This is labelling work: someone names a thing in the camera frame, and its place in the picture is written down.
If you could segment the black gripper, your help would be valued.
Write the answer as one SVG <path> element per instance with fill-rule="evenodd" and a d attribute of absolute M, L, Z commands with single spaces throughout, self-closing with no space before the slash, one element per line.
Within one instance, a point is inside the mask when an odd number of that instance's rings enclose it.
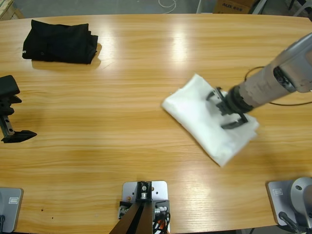
<path fill-rule="evenodd" d="M 213 101 L 213 98 L 219 100 L 216 107 L 221 115 L 238 114 L 240 118 L 234 122 L 221 125 L 222 129 L 235 129 L 248 123 L 245 114 L 253 109 L 252 106 L 245 103 L 243 97 L 239 94 L 239 87 L 232 88 L 227 94 L 221 92 L 221 87 L 216 87 L 207 96 L 207 101 Z"/>
<path fill-rule="evenodd" d="M 37 135 L 32 131 L 15 132 L 12 127 L 8 117 L 14 113 L 14 109 L 11 107 L 11 105 L 21 102 L 21 99 L 16 95 L 11 97 L 2 97 L 0 99 L 0 129 L 3 134 L 3 143 L 20 143 Z"/>

